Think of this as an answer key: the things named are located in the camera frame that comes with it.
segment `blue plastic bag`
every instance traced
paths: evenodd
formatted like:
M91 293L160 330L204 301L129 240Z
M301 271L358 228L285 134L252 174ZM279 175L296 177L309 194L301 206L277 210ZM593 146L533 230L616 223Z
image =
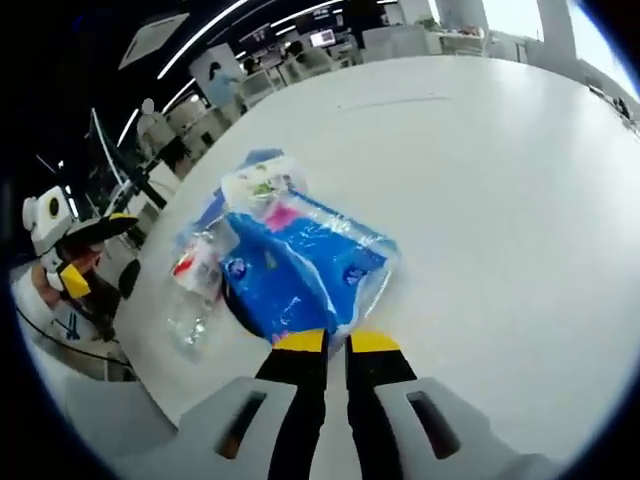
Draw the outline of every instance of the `blue plastic bag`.
M239 244L223 271L271 341L314 328L344 338L375 306L399 257L390 238L294 191L256 198L226 219Z

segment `computer monitor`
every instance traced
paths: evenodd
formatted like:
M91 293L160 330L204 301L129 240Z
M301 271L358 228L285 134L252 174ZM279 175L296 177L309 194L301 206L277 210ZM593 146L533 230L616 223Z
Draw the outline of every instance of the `computer monitor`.
M338 21L331 9L319 9L312 14L298 17L295 24L298 34L304 35L318 30L335 29L338 26Z
M309 36L311 45L314 47L328 47L336 43L336 37L333 35L333 30L323 30L322 32L312 33Z

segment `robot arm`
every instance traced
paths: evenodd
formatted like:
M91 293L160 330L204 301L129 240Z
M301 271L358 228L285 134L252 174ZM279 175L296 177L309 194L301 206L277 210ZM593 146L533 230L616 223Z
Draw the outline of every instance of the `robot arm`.
M22 207L22 223L45 269L47 281L59 292L80 298L90 291L80 271L64 253L78 246L91 247L124 233L135 225L131 215L114 213L85 222L74 219L69 203L59 186L39 198L28 198Z

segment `office desk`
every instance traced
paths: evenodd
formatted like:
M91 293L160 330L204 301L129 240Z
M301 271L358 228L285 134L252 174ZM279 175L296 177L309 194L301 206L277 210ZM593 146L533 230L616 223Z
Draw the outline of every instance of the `office desk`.
M476 51L484 54L486 36L483 35L467 35L458 31L428 32L427 36L434 36L440 43L440 52L432 52L432 54L445 53L455 54L458 50Z
M397 240L401 267L366 326L388 332L418 376L483 411L520 451L568 460L585 446L640 351L640 143L606 104L541 69L450 56L339 70L260 102L162 213L116 319L173 422L269 351L223 311L209 357L184 360L157 293L176 232L264 147L297 158L314 197ZM341 465L332 428L317 475Z

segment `ceiling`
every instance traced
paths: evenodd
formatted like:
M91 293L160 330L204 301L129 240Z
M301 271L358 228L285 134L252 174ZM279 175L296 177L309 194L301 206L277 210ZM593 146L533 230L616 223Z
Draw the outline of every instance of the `ceiling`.
M216 44L229 42L239 50L238 38L321 1L248 0L211 28L161 80L156 77L171 56L234 0L55 2L50 12L31 19L32 41L21 45L21 126L31 131L33 147L43 157L73 161L69 157L74 157L75 140L88 129L91 106L117 139L144 98L164 105L186 84L188 65L214 37L219 35ZM141 26L184 12L189 17L159 50L118 70Z

